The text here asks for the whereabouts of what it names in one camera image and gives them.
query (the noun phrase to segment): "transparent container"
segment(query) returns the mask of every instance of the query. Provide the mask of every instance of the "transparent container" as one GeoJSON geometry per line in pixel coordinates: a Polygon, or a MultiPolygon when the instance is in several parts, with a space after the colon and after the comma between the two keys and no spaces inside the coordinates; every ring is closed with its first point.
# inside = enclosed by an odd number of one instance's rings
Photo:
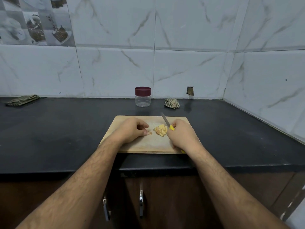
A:
{"type": "Polygon", "coordinates": [[[151,88],[136,87],[135,88],[135,105],[138,107],[148,107],[151,102],[151,88]]]}

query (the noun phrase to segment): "hairy forearm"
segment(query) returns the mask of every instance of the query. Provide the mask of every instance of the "hairy forearm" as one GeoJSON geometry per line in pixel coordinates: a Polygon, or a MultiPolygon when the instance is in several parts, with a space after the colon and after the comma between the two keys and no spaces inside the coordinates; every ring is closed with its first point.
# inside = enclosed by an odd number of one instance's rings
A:
{"type": "Polygon", "coordinates": [[[226,229],[288,228],[232,178],[203,146],[194,150],[190,156],[226,229]]]}
{"type": "Polygon", "coordinates": [[[58,190],[34,210],[17,229],[87,228],[101,201],[122,142],[109,136],[58,190]]]}

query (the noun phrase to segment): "person's left hand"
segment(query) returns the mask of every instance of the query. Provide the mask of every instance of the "person's left hand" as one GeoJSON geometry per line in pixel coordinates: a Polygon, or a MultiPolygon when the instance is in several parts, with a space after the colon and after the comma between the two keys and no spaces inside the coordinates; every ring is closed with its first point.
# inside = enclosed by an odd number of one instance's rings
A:
{"type": "Polygon", "coordinates": [[[130,117],[113,132],[113,136],[119,138],[123,143],[132,142],[139,136],[146,136],[149,125],[145,121],[130,117]]]}

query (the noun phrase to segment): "black countertop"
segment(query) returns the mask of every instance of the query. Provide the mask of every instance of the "black countertop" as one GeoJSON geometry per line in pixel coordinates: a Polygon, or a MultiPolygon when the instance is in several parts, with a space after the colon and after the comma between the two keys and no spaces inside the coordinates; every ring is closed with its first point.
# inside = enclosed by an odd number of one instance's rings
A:
{"type": "MultiPolygon", "coordinates": [[[[205,148],[231,172],[305,170],[305,145],[222,100],[42,98],[6,107],[0,98],[0,175],[71,173],[94,152],[116,115],[187,117],[205,148]]],[[[196,173],[186,154],[118,154],[121,177],[196,173]]]]}

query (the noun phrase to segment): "jar base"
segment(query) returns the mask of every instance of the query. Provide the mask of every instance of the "jar base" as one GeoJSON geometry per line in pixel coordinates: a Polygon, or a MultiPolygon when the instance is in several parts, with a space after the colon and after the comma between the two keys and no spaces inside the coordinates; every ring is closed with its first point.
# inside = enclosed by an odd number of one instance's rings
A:
{"type": "Polygon", "coordinates": [[[148,100],[137,100],[135,105],[138,107],[148,107],[150,105],[150,101],[148,100]]]}

